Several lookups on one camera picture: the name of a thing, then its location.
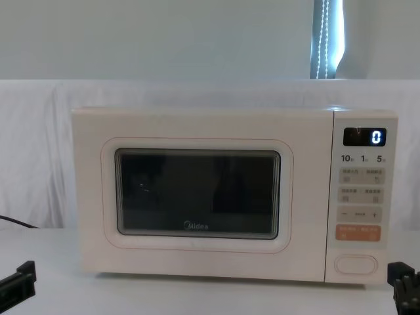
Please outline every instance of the button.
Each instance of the button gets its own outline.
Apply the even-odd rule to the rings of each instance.
[[[340,187],[339,202],[383,203],[383,189],[372,187]]]
[[[335,239],[339,241],[379,242],[381,227],[379,225],[337,224]]]
[[[338,222],[380,223],[382,208],[370,206],[341,206],[337,209]]]
[[[342,167],[339,182],[341,184],[380,185],[385,182],[383,167]]]
[[[368,255],[343,255],[335,259],[334,267],[342,274],[372,274],[377,269],[377,260]]]

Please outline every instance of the orange button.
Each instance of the orange button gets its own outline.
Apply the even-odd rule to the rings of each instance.
[[[335,227],[335,239],[339,241],[379,242],[379,225],[338,224]]]

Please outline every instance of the microwave window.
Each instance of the microwave window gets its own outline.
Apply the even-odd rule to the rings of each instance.
[[[278,235],[275,151],[121,148],[115,175],[122,234],[262,240]]]

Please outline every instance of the microwave oven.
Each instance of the microwave oven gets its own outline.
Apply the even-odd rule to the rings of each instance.
[[[82,265],[382,283],[397,124],[384,110],[74,110]]]

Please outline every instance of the white table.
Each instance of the white table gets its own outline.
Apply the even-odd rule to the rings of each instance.
[[[390,261],[420,270],[420,233],[390,235]],[[27,260],[36,296],[5,314],[380,314],[395,315],[391,286],[232,280],[80,270],[77,231],[0,231],[0,278]]]

